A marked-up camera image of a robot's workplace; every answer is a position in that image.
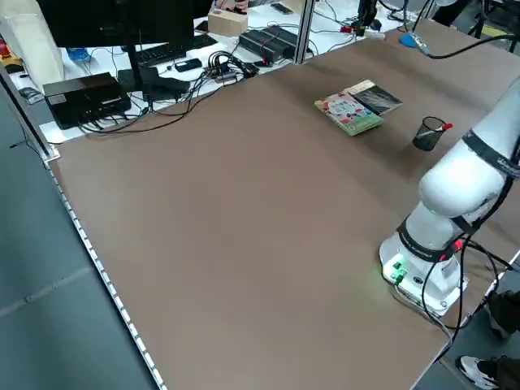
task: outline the book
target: book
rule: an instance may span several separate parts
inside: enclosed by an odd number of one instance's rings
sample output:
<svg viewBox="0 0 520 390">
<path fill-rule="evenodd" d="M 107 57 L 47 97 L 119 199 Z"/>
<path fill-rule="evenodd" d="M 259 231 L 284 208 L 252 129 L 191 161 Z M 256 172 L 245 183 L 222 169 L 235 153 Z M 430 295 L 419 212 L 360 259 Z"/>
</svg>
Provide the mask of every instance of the book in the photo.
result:
<svg viewBox="0 0 520 390">
<path fill-rule="evenodd" d="M 314 105 L 350 136 L 356 136 L 383 122 L 380 116 L 364 107 L 346 90 L 318 100 Z"/>
<path fill-rule="evenodd" d="M 370 80 L 362 81 L 346 91 L 360 102 L 363 106 L 377 115 L 386 114 L 395 110 L 402 103 L 397 97 L 391 95 Z"/>
</svg>

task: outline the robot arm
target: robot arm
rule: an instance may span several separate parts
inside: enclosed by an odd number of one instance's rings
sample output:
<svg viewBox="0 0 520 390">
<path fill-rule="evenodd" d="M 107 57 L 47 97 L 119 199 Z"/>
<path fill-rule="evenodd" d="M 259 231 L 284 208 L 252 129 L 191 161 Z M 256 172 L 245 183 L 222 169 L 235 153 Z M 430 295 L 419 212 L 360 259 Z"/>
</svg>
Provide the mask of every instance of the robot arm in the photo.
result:
<svg viewBox="0 0 520 390">
<path fill-rule="evenodd" d="M 475 153 L 468 146 L 467 138 L 477 137 L 504 158 L 511 159 L 520 138 L 519 107 L 520 79 L 421 179 L 421 201 L 379 249 L 385 279 L 396 283 L 397 273 L 403 275 L 404 272 L 400 288 L 420 306 L 422 283 L 432 263 L 439 262 L 425 292 L 428 309 L 439 316 L 459 296 L 460 266 L 453 253 L 440 260 L 427 255 L 446 250 L 463 233 L 453 219 L 463 217 L 471 224 L 482 217 L 496 202 L 507 178 L 506 171 Z"/>
</svg>

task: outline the cable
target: cable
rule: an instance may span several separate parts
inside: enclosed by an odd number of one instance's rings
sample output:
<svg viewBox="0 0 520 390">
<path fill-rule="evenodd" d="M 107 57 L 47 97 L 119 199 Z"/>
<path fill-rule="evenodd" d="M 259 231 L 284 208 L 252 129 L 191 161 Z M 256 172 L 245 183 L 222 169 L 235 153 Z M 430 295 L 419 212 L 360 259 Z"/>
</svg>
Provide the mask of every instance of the cable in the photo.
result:
<svg viewBox="0 0 520 390">
<path fill-rule="evenodd" d="M 340 26 L 344 26 L 344 24 L 341 23 L 339 20 L 333 19 L 333 18 L 331 18 L 330 16 L 326 16 L 326 15 L 324 15 L 324 14 L 321 14 L 321 13 L 317 12 L 317 11 L 314 11 L 314 13 L 315 13 L 316 15 L 320 15 L 322 18 L 332 20 L 333 22 L 338 23 Z"/>
<path fill-rule="evenodd" d="M 466 46 L 462 49 L 459 49 L 457 51 L 454 51 L 452 53 L 442 54 L 442 55 L 433 55 L 433 54 L 425 54 L 425 55 L 430 59 L 449 59 L 451 57 L 464 53 L 467 50 L 473 49 L 474 47 L 483 45 L 484 43 L 489 43 L 489 42 L 493 42 L 493 41 L 501 41 L 501 40 L 513 41 L 515 39 L 516 39 L 516 37 L 513 34 L 503 34 L 503 35 L 498 35 L 496 37 L 489 37 L 489 38 L 483 39 L 481 41 L 475 42 L 471 45 L 468 45 L 468 46 Z"/>
<path fill-rule="evenodd" d="M 398 299 L 395 295 L 392 294 L 392 296 L 398 301 L 400 302 L 401 304 L 403 305 L 406 305 L 408 306 L 410 309 L 412 310 L 415 310 L 417 311 L 418 313 L 420 313 L 426 320 L 432 322 L 434 325 L 436 325 L 437 327 L 440 328 L 440 330 L 446 335 L 446 337 L 448 337 L 448 347 L 451 348 L 451 346 L 453 345 L 453 338 L 452 338 L 452 335 L 451 333 L 449 332 L 449 329 L 444 325 L 444 323 L 442 321 L 440 321 L 439 319 L 437 318 L 428 318 L 424 311 L 419 307 L 417 306 L 412 300 L 410 300 L 400 289 L 399 289 L 399 284 L 394 284 L 394 288 L 397 292 L 397 294 L 399 295 L 399 297 L 401 297 L 402 300 Z"/>
<path fill-rule="evenodd" d="M 310 40 L 310 39 L 309 39 L 309 42 L 312 43 L 312 45 L 316 49 L 316 54 L 313 53 L 313 55 L 319 55 L 319 50 L 318 50 L 318 47 L 316 46 L 316 44 L 314 42 L 312 42 L 312 40 Z"/>
<path fill-rule="evenodd" d="M 90 74 L 92 74 L 92 72 L 90 71 L 91 62 L 92 62 L 92 59 L 94 58 L 94 53 L 95 53 L 97 50 L 105 50 L 106 52 L 110 53 L 110 55 L 112 56 L 112 63 L 114 64 L 114 66 L 115 66 L 114 56 L 115 56 L 115 55 L 122 55 L 122 54 L 124 54 L 124 52 L 123 52 L 123 53 L 114 53 L 114 47 L 112 47 L 112 51 L 108 50 L 108 49 L 105 48 L 105 47 L 96 47 L 94 50 L 92 50 L 92 51 L 90 52 L 90 56 L 89 56 L 88 70 L 89 70 L 89 73 L 90 73 Z"/>
<path fill-rule="evenodd" d="M 459 298 L 458 298 L 457 325 L 455 326 L 454 333 L 453 333 L 453 336 L 452 336 L 452 344 L 453 344 L 453 342 L 455 342 L 455 339 L 457 338 L 458 333 L 461 330 L 462 311 L 464 310 L 463 309 L 463 301 L 464 301 L 464 255 L 466 254 L 466 248 L 467 248 L 468 242 L 471 240 L 471 237 L 472 237 L 472 235 L 468 235 L 465 238 L 464 243 L 462 244 L 462 249 L 461 249 L 461 261 L 460 261 L 460 266 L 459 266 L 461 274 L 460 274 L 460 280 L 459 280 L 459 285 L 458 285 L 458 288 L 460 290 L 460 294 L 459 294 Z M 423 304 L 424 304 L 424 287 L 425 287 L 425 285 L 426 285 L 426 282 L 422 286 L 422 294 L 421 295 L 422 295 L 422 303 Z M 429 312 L 427 310 L 426 305 L 424 306 L 424 310 L 426 311 L 428 316 L 430 316 L 430 314 L 429 314 Z M 451 345 L 446 347 L 446 348 L 444 348 L 444 351 L 440 353 L 440 355 L 437 357 L 436 361 L 438 362 L 440 359 L 442 359 L 444 357 L 444 355 L 449 351 L 450 348 L 451 348 Z"/>
<path fill-rule="evenodd" d="M 114 68 L 115 68 L 115 77 L 117 77 L 118 69 L 117 69 L 117 65 L 115 64 L 115 60 L 114 60 L 114 46 L 112 46 L 112 50 L 111 50 L 110 54 L 112 56 L 112 63 L 114 64 Z"/>
<path fill-rule="evenodd" d="M 408 32 L 408 3 L 410 0 L 405 0 L 403 2 L 403 25 L 402 27 L 405 28 L 405 31 Z"/>
<path fill-rule="evenodd" d="M 500 263 L 502 266 L 504 266 L 505 269 L 507 269 L 508 271 L 515 271 L 515 272 L 518 272 L 518 269 L 514 268 L 511 264 L 509 264 L 508 262 L 506 262 L 503 258 L 499 257 L 499 256 L 496 256 L 494 253 L 491 253 L 489 252 L 487 249 L 485 249 L 481 244 L 479 244 L 478 242 L 475 242 L 475 241 L 470 241 L 468 243 L 468 247 L 469 248 L 472 248 L 472 249 L 475 249 L 477 251 L 479 251 L 480 253 L 482 254 L 485 254 L 486 256 L 488 256 L 489 258 L 492 259 L 492 261 L 494 262 L 498 262 Z"/>
<path fill-rule="evenodd" d="M 328 0 L 323 0 L 325 2 L 325 4 L 328 5 L 328 7 L 331 9 L 332 11 L 332 14 L 334 14 L 334 20 L 339 23 L 339 20 L 338 20 L 338 15 L 336 14 L 336 11 L 334 11 L 334 7 L 331 6 L 331 3 L 328 2 Z"/>
<path fill-rule="evenodd" d="M 347 45 L 348 43 L 352 42 L 352 40 L 355 38 L 354 35 L 352 35 L 347 41 L 345 42 L 341 42 L 341 43 L 336 43 L 335 45 L 332 45 L 327 51 L 326 53 L 328 53 L 329 51 L 331 51 L 332 49 L 334 49 L 335 47 L 338 47 L 338 46 L 343 46 L 343 45 Z"/>
<path fill-rule="evenodd" d="M 428 4 L 430 2 L 431 2 L 431 0 L 426 0 L 424 2 L 424 5 L 422 6 L 421 11 L 419 12 L 419 15 L 417 15 L 417 19 L 415 20 L 414 26 L 412 27 L 412 31 L 415 31 L 415 29 L 417 28 L 419 20 L 421 19 L 421 16 L 423 16 L 423 12 L 426 10 L 426 8 L 428 7 Z"/>
<path fill-rule="evenodd" d="M 201 102 L 203 102 L 207 98 L 210 98 L 211 96 L 215 95 L 220 90 L 220 89 L 216 89 L 212 93 L 208 93 L 206 96 L 201 97 L 199 100 L 197 100 L 195 103 L 192 104 L 192 100 L 193 100 L 193 97 L 195 95 L 195 92 L 197 92 L 196 98 L 198 98 L 198 93 L 200 92 L 200 88 L 206 82 L 209 81 L 209 80 L 205 80 L 205 77 L 206 77 L 206 74 L 203 73 L 199 77 L 199 79 L 197 79 L 197 82 L 195 83 L 194 87 L 189 92 L 188 97 L 186 99 L 188 101 L 187 109 L 185 111 L 179 113 L 179 114 L 174 114 L 175 116 L 177 116 L 177 118 L 175 118 L 175 119 L 173 119 L 171 121 L 168 121 L 166 123 L 162 123 L 162 124 L 159 124 L 157 126 L 153 126 L 152 128 L 143 128 L 143 129 L 137 129 L 137 130 L 124 130 L 125 128 L 133 125 L 141 117 L 141 116 L 139 116 L 138 118 L 134 119 L 133 121 L 129 121 L 125 125 L 117 127 L 117 128 L 112 128 L 111 130 L 92 130 L 92 129 L 89 129 L 89 128 L 85 127 L 83 124 L 78 124 L 78 126 L 80 128 L 86 128 L 87 131 L 92 131 L 92 132 L 100 134 L 100 135 L 134 134 L 134 133 L 137 134 L 137 133 L 140 133 L 140 132 L 150 132 L 150 131 L 153 131 L 153 130 L 164 128 L 164 127 L 166 127 L 166 126 L 168 126 L 170 124 L 174 124 L 176 122 L 179 122 L 183 118 L 185 118 L 198 104 L 200 104 Z"/>
<path fill-rule="evenodd" d="M 495 282 L 494 282 L 495 285 L 493 286 L 492 293 L 496 293 L 496 290 L 498 290 L 499 285 L 500 285 L 500 278 L 499 278 L 499 275 L 498 275 L 498 270 L 496 268 L 496 264 L 495 264 L 495 262 L 493 260 L 492 255 L 484 247 L 480 246 L 480 248 L 482 249 L 483 253 L 487 256 L 487 259 L 489 260 L 489 262 L 491 263 L 491 267 L 493 269 L 493 274 L 495 276 Z"/>
<path fill-rule="evenodd" d="M 401 8 L 394 8 L 393 6 L 389 6 L 387 4 L 385 4 L 382 0 L 378 0 L 379 4 L 381 4 L 384 8 L 386 8 L 387 10 L 389 11 L 392 11 L 392 12 L 401 12 L 403 11 L 404 9 L 404 4 Z"/>
</svg>

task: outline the keyboard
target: keyboard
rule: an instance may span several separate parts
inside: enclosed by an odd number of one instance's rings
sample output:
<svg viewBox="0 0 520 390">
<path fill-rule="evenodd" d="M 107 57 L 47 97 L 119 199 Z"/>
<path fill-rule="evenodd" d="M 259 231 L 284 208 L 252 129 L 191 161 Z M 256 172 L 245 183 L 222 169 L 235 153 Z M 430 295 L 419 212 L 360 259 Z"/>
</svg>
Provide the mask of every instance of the keyboard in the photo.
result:
<svg viewBox="0 0 520 390">
<path fill-rule="evenodd" d="M 151 49 L 141 50 L 137 52 L 137 62 L 140 67 L 152 67 L 160 63 L 167 63 L 174 59 L 182 59 L 186 57 L 186 52 L 202 47 L 211 46 L 217 43 L 215 39 L 209 35 L 202 34 L 191 38 L 182 43 L 165 43 L 152 47 Z"/>
</svg>

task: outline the black cup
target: black cup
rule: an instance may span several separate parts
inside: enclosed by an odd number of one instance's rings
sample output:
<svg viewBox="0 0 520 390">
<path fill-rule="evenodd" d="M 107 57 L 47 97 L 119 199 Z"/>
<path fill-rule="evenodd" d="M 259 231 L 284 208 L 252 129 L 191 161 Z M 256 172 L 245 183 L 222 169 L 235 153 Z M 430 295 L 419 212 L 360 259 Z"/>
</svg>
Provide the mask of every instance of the black cup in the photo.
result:
<svg viewBox="0 0 520 390">
<path fill-rule="evenodd" d="M 446 122 L 435 116 L 427 116 L 422 120 L 421 128 L 413 140 L 413 144 L 417 149 L 431 152 L 439 142 L 440 136 L 444 131 L 436 131 L 438 128 L 444 126 Z"/>
</svg>

